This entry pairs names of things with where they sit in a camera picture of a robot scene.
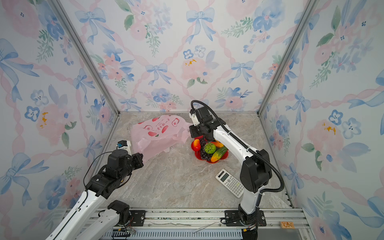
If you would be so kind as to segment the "green kiwi half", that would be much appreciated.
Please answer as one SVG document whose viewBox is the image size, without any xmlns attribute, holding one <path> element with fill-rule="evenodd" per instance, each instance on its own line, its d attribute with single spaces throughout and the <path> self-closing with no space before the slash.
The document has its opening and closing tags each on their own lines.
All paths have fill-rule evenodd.
<svg viewBox="0 0 384 240">
<path fill-rule="evenodd" d="M 206 143 L 204 146 L 204 151 L 206 154 L 213 155 L 216 150 L 217 147 L 212 143 Z"/>
</svg>

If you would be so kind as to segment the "pink plastic bag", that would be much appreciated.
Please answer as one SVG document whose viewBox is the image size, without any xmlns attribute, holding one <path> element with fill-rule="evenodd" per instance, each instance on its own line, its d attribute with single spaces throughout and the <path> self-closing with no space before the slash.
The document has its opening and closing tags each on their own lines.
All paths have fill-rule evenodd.
<svg viewBox="0 0 384 240">
<path fill-rule="evenodd" d="M 162 115 L 131 127 L 132 146 L 135 153 L 143 155 L 143 162 L 168 152 L 175 144 L 184 144 L 190 135 L 191 124 L 180 116 Z"/>
</svg>

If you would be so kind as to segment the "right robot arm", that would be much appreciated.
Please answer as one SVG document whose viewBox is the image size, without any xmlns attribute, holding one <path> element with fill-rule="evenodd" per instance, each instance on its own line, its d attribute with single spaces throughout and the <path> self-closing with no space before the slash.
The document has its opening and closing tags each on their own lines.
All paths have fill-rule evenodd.
<svg viewBox="0 0 384 240">
<path fill-rule="evenodd" d="M 265 150 L 259 151 L 232 132 L 226 123 L 208 107 L 190 110 L 193 125 L 190 126 L 191 137 L 206 137 L 208 140 L 221 142 L 241 164 L 240 182 L 244 193 L 239 205 L 239 218 L 243 225 L 256 224 L 259 216 L 261 191 L 266 189 L 272 178 L 270 164 L 265 164 L 261 157 L 267 157 Z"/>
</svg>

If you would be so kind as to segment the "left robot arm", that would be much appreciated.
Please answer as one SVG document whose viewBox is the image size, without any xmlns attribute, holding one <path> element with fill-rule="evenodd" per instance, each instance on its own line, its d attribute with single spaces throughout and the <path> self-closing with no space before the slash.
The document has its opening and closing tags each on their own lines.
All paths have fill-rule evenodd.
<svg viewBox="0 0 384 240">
<path fill-rule="evenodd" d="M 106 232 L 120 224 L 124 227 L 133 219 L 130 206 L 119 200 L 107 209 L 86 229 L 84 226 L 96 210 L 120 188 L 122 181 L 134 170 L 144 166 L 143 154 L 132 156 L 124 149 L 117 149 L 108 156 L 108 163 L 93 176 L 85 191 L 70 212 L 47 237 L 48 240 L 99 240 Z"/>
</svg>

